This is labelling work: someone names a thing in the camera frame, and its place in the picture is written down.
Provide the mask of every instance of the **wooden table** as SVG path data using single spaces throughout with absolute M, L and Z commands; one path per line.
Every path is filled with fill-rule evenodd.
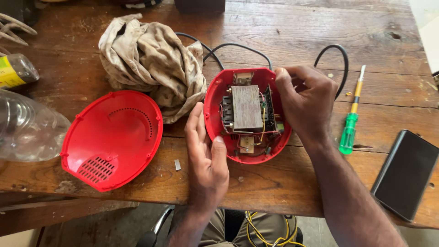
M 20 93 L 50 106 L 70 120 L 112 89 L 105 79 L 97 43 L 113 17 L 137 13 L 109 1 L 50 4 L 34 26 L 37 36 L 21 35 L 29 47 L 2 40 L 38 68 L 39 82 Z M 439 94 L 408 0 L 229 0 L 224 14 L 180 14 L 171 0 L 140 10 L 143 22 L 161 22 L 215 47 L 246 44 L 268 55 L 273 65 L 312 64 L 325 46 L 338 43 L 349 54 L 350 72 L 334 105 L 337 141 L 350 110 L 360 67 L 366 64 L 358 108 L 355 151 L 346 156 L 367 187 L 380 171 L 397 133 L 409 129 L 439 146 Z M 266 66 L 266 61 L 235 47 L 217 52 L 226 68 Z M 319 68 L 341 80 L 343 62 L 329 50 Z M 211 59 L 207 81 L 219 72 Z M 184 204 L 188 196 L 186 118 L 165 126 L 160 148 L 148 167 L 127 185 L 99 193 L 61 168 L 59 158 L 40 163 L 0 163 L 0 190 L 55 193 L 77 197 Z M 180 159 L 182 170 L 175 171 Z M 230 186 L 221 207 L 323 217 L 311 162 L 293 134 L 288 146 L 260 165 L 228 161 Z M 412 226 L 439 228 L 439 166 L 431 178 Z

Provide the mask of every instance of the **plastic bottle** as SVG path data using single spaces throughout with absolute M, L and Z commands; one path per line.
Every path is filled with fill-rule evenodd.
M 0 58 L 0 88 L 8 89 L 37 81 L 38 71 L 23 54 L 11 54 Z
M 69 126 L 55 110 L 0 89 L 0 159 L 31 162 L 57 157 Z

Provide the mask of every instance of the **smartphone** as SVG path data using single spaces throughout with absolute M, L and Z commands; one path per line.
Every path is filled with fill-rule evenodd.
M 381 204 L 412 222 L 438 160 L 439 148 L 402 130 L 372 187 Z

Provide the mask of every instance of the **screwdriver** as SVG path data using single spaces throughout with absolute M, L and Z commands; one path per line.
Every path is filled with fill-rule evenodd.
M 343 130 L 342 138 L 340 139 L 340 147 L 338 148 L 343 154 L 352 153 L 352 146 L 355 139 L 355 123 L 358 120 L 358 114 L 356 113 L 358 108 L 358 101 L 360 100 L 361 88 L 363 86 L 364 70 L 366 66 L 361 67 L 360 77 L 358 78 L 357 86 L 354 94 L 354 103 L 352 104 L 351 112 L 346 117 L 346 126 Z

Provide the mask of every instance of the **right hand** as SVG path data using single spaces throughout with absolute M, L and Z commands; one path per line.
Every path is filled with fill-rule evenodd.
M 308 66 L 284 67 L 275 72 L 285 117 L 303 145 L 307 148 L 328 141 L 338 85 Z M 302 84 L 307 89 L 296 91 Z

